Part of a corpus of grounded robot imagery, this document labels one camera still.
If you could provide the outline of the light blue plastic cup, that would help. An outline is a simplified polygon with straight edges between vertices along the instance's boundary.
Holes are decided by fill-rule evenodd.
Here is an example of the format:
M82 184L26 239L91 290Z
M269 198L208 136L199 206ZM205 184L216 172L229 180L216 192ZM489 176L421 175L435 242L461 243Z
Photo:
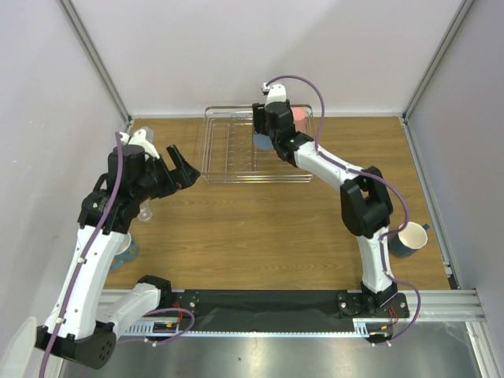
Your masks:
M259 150L272 150L273 149L271 139L267 135L254 133L252 140L253 140L253 144Z

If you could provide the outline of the pink plastic cup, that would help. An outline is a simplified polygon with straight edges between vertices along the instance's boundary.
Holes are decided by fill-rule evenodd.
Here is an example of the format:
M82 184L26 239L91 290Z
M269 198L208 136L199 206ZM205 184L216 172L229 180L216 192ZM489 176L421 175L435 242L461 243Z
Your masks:
M294 125L295 125L295 130L297 132L303 132L306 133L307 131L307 119L306 119L306 112L303 108L299 107L293 107L291 109L293 118L294 118Z

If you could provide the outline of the clear plastic cup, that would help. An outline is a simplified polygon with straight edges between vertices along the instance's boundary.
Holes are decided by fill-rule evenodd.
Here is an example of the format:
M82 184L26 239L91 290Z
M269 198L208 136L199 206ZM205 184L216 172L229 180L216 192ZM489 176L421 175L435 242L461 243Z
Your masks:
M153 211L150 208L149 202L146 200L139 205L139 213L136 219L141 222L150 221L153 216Z

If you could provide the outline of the blue patterned cup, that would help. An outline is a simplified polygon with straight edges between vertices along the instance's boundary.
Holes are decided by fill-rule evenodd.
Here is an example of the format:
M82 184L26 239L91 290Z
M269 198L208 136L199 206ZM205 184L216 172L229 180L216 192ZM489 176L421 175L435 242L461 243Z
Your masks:
M109 270L114 271L120 268L124 263L135 260L138 255L139 255L139 246L133 239L132 235L128 233L125 236L122 244L120 245L119 250L114 255Z

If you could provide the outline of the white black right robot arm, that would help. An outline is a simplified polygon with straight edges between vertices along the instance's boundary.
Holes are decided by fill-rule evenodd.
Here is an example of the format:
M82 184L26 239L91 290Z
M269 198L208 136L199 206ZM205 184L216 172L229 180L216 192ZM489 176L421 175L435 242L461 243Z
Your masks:
M383 315L398 288L385 245L393 205L380 170L352 165L297 131L288 101L254 103L252 111L254 130L269 137L281 160L312 173L338 191L343 223L356 237L360 250L363 309L373 317Z

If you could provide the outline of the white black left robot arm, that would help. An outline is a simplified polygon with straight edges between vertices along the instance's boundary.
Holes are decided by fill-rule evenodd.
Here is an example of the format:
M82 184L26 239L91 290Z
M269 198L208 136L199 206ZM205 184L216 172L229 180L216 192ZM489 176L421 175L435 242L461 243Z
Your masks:
M105 312L98 303L113 259L129 245L129 228L147 200L174 195L193 186L200 173L178 148L167 146L175 167L147 148L120 144L108 156L108 169L81 203L77 239L60 296L36 330L43 360L54 355L91 369L110 359L121 334L148 313L176 310L169 280L145 275Z

